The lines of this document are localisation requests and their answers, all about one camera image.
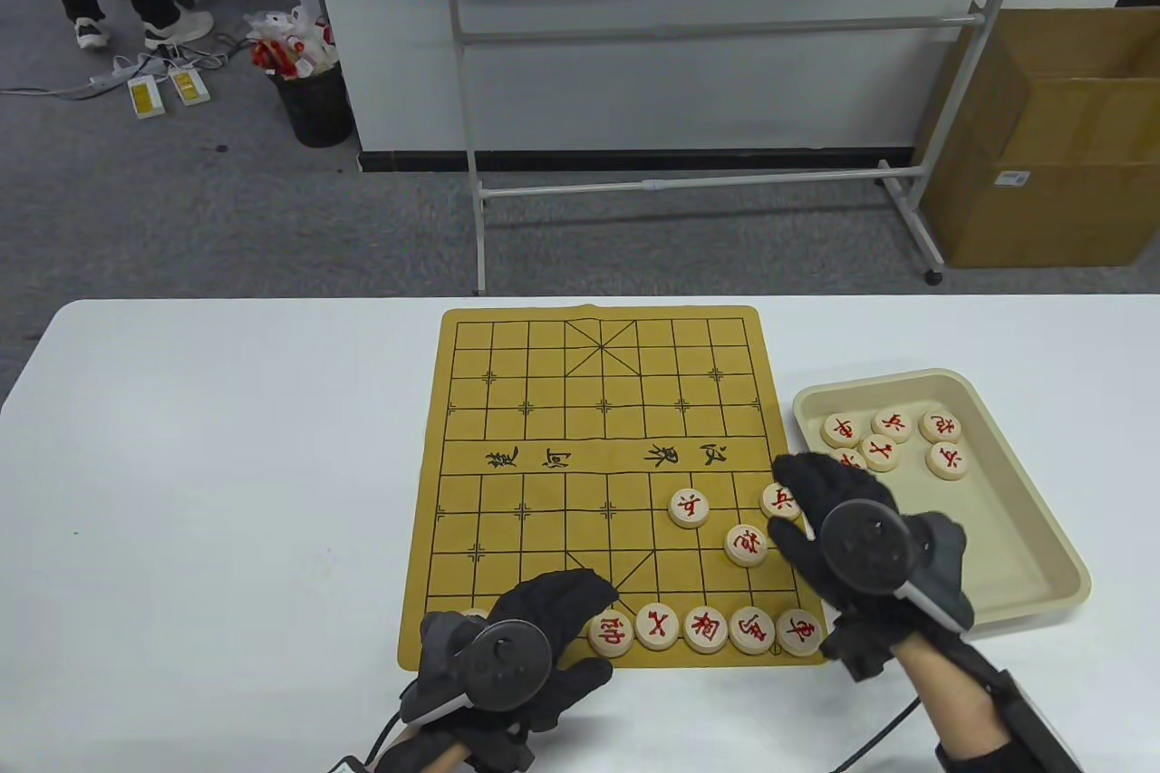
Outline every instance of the whiteboard stand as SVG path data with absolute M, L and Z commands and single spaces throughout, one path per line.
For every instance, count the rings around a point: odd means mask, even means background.
M 486 270 L 486 214 L 485 207 L 493 198 L 514 196 L 559 196 L 575 193 L 641 193 L 643 190 L 689 188 L 738 188 L 760 183 L 799 183 L 805 181 L 882 181 L 920 254 L 928 266 L 926 281 L 942 283 L 943 259 L 937 243 L 920 214 L 919 204 L 938 164 L 955 118 L 966 96 L 966 91 L 978 68 L 987 39 L 994 31 L 1003 0 L 987 0 L 983 10 L 952 16 L 913 16 L 912 19 L 838 19 L 815 22 L 770 22 L 746 24 L 676 24 L 676 27 L 641 28 L 641 30 L 609 31 L 551 31 L 551 32 L 471 32 L 463 30 L 459 0 L 448 0 L 451 9 L 451 36 L 455 39 L 456 72 L 459 85 L 459 114 L 463 120 L 463 140 L 467 151 L 467 175 L 471 186 L 471 207 L 476 222 L 476 296 L 487 292 Z M 674 178 L 674 180 L 639 180 L 610 183 L 568 183 L 543 188 L 485 188 L 476 160 L 476 138 L 472 131 L 466 73 L 466 49 L 494 44 L 577 43 L 578 41 L 654 41 L 654 39 L 725 39 L 725 37 L 755 35 L 796 35 L 797 32 L 927 30 L 940 27 L 973 28 L 970 44 L 952 81 L 947 102 L 931 131 L 922 161 L 915 167 L 891 167 L 886 160 L 878 168 L 848 168 L 833 172 L 775 172 L 767 175 L 709 175 L 703 178 Z

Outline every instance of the white sneaker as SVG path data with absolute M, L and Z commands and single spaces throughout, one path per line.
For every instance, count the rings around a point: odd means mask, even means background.
M 77 32 L 77 45 L 84 52 L 100 51 L 109 44 L 108 31 L 92 19 L 77 19 L 73 30 Z
M 150 51 L 162 44 L 186 44 L 213 30 L 213 15 L 209 12 L 181 10 L 181 16 L 169 27 L 153 27 L 145 22 L 145 48 Z

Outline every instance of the gray carpet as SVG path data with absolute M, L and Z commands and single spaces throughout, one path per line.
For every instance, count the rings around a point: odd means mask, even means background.
M 241 12 L 292 2 L 202 1 L 233 32 Z M 117 48 L 136 56 L 128 2 L 103 2 Z M 2 86 L 78 85 L 108 68 L 77 51 L 57 0 L 8 0 L 0 36 Z M 463 178 L 360 175 L 353 140 L 297 146 L 245 59 L 208 82 L 208 106 L 150 122 L 124 93 L 0 97 L 0 399 L 75 298 L 471 291 Z M 488 222 L 496 296 L 931 291 L 870 185 L 505 201 Z M 1160 246 L 1130 268 L 955 272 L 935 291 L 1160 291 Z

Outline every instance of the xiangqi board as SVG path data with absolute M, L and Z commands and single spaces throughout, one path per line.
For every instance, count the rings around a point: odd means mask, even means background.
M 785 432 L 757 312 L 742 306 L 455 310 L 443 318 L 399 664 L 418 670 L 429 611 L 490 608 L 519 581 L 592 568 L 635 622 L 659 601 L 727 621 L 742 607 L 773 619 L 818 597 L 776 550 L 734 564 L 725 537 L 766 528 L 761 497 Z M 668 504 L 682 489 L 710 504 L 682 528 Z M 727 626 L 720 626 L 727 631 Z M 578 640 L 570 657 L 590 655 Z M 684 640 L 636 643 L 619 667 L 818 664 L 774 643 L 712 655 Z

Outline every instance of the label on box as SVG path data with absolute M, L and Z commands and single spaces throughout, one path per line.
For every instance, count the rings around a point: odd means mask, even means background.
M 1030 172 L 1000 172 L 999 176 L 995 178 L 995 186 L 998 188 L 1025 188 L 1029 180 L 1031 180 Z

